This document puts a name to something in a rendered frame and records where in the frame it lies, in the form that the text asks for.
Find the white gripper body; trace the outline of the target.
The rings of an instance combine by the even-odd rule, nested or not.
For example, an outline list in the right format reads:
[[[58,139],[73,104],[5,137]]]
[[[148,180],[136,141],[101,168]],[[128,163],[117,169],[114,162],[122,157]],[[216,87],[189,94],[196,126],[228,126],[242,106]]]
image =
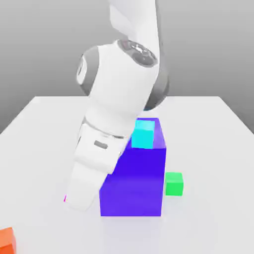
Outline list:
[[[67,204],[72,208],[86,211],[99,194],[107,175],[106,164],[93,167],[75,161],[66,192]]]

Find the small cyan cube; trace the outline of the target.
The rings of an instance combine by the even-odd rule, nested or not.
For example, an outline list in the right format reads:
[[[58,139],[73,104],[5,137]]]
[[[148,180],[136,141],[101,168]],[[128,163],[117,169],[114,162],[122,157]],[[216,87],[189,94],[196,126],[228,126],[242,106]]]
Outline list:
[[[136,120],[131,136],[132,148],[152,149],[154,141],[155,122]]]

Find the small green cube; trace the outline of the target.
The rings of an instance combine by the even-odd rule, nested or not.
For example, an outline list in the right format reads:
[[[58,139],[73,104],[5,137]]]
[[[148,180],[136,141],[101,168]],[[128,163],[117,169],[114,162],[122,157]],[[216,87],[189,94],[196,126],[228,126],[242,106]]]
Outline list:
[[[182,196],[184,190],[183,175],[180,172],[165,173],[165,195]]]

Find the small orange cube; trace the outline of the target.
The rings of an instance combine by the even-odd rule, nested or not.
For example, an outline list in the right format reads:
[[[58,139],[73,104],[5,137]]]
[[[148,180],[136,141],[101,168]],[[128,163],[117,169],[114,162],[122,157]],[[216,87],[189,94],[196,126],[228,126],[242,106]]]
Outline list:
[[[16,254],[16,239],[11,227],[0,230],[0,254]]]

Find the large blue box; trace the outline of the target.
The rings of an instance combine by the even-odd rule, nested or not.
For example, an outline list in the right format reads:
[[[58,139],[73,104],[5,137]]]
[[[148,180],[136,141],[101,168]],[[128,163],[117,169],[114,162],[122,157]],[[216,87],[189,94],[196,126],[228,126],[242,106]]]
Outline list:
[[[114,172],[99,191],[101,216],[160,216],[166,161],[166,144],[158,118],[153,147],[133,148],[128,142]]]

